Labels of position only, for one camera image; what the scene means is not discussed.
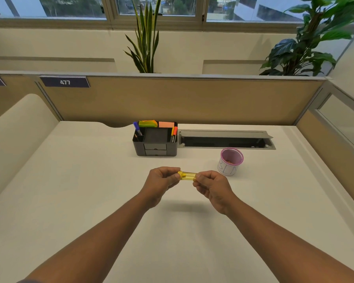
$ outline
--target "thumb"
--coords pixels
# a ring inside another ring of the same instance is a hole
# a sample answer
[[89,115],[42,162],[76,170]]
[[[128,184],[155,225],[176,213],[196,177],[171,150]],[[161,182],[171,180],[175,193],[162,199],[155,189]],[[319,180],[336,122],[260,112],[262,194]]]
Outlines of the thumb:
[[196,174],[195,179],[197,182],[206,186],[207,188],[210,188],[212,186],[213,180],[203,176],[202,174]]
[[174,183],[178,182],[180,180],[180,175],[179,174],[173,174],[169,177],[166,178],[168,181],[168,186],[173,185]]

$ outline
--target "forearm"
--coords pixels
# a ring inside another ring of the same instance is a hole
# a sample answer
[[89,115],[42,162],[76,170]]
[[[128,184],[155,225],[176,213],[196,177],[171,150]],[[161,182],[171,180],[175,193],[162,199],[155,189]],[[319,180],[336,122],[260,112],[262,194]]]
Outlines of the forearm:
[[227,216],[280,282],[354,282],[354,271],[239,199]]
[[50,257],[27,279],[42,283],[102,282],[147,210],[145,198],[133,197]]

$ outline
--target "person's right hand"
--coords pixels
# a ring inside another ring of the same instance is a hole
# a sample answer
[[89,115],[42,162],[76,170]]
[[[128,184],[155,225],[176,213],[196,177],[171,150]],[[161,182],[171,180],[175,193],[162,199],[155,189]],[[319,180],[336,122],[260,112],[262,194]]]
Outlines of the person's right hand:
[[227,214],[230,204],[237,199],[227,178],[215,171],[199,172],[195,178],[193,186],[197,191],[207,197],[218,212]]

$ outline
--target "brown partition panel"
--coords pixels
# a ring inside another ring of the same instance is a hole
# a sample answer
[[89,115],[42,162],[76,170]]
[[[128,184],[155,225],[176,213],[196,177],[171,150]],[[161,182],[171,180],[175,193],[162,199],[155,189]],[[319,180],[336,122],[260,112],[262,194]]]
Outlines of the brown partition panel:
[[354,152],[307,111],[297,127],[354,200]]
[[41,90],[29,77],[24,75],[1,75],[0,78],[6,84],[6,86],[0,86],[0,116],[25,95],[36,94],[43,99],[55,117],[59,119]]
[[45,87],[64,120],[125,126],[179,123],[291,125],[321,81],[88,77],[90,88]]

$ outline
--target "hand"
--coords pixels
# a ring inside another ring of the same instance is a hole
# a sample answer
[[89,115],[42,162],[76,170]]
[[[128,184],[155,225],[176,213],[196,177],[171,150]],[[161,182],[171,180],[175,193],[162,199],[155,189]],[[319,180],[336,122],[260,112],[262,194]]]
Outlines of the hand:
[[237,199],[230,183],[222,174],[215,171],[199,172],[193,186],[207,197],[212,206],[221,214],[227,214],[230,203]]
[[160,167],[149,171],[148,177],[139,195],[149,201],[149,208],[155,207],[165,192],[180,181],[177,167]]

